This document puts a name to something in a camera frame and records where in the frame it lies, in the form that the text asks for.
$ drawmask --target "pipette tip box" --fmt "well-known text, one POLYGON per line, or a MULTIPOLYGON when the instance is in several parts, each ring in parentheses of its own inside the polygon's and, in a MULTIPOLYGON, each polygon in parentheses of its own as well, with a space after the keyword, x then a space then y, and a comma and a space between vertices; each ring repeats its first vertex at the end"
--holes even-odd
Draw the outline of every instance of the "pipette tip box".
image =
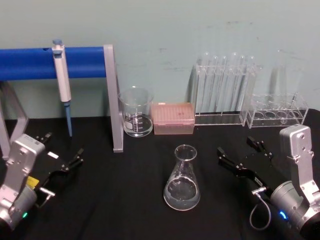
POLYGON ((155 135, 192 134, 195 110, 191 103, 153 103, 151 106, 155 135))

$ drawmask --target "pipette tip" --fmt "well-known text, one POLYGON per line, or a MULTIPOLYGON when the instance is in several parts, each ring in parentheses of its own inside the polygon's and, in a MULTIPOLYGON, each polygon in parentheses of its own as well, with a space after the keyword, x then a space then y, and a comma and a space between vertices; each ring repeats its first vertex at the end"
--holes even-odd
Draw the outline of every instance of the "pipette tip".
POLYGON ((65 108, 66 122, 68 124, 69 136, 72 137, 72 125, 71 125, 71 113, 70 113, 69 101, 64 103, 64 108, 65 108))

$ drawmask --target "blue led light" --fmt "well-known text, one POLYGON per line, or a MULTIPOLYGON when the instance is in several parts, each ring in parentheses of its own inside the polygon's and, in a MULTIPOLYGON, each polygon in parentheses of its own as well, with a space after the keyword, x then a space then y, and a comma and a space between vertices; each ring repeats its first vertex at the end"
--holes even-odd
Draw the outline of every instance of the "blue led light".
POLYGON ((287 215, 283 211, 280 211, 279 213, 283 217, 284 220, 288 219, 287 215))

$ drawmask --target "erlenmeyer flask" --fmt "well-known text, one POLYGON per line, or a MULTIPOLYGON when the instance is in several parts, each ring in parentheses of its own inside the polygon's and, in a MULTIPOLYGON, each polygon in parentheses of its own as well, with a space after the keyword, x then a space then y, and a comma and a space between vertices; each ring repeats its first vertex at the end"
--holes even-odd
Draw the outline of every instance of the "erlenmeyer flask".
POLYGON ((190 145, 180 145, 174 151, 177 163, 165 185, 163 197, 173 209, 186 211, 194 208, 200 200, 200 192, 191 161, 197 150, 190 145))

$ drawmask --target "blue horizontal bar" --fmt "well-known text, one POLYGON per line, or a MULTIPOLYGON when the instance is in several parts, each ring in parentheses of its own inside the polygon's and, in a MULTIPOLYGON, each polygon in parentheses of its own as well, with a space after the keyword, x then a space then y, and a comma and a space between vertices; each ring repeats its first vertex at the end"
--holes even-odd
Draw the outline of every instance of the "blue horizontal bar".
MULTIPOLYGON (((105 78, 104 48, 66 47, 69 78, 105 78)), ((51 48, 0 49, 0 81, 56 79, 51 48)))

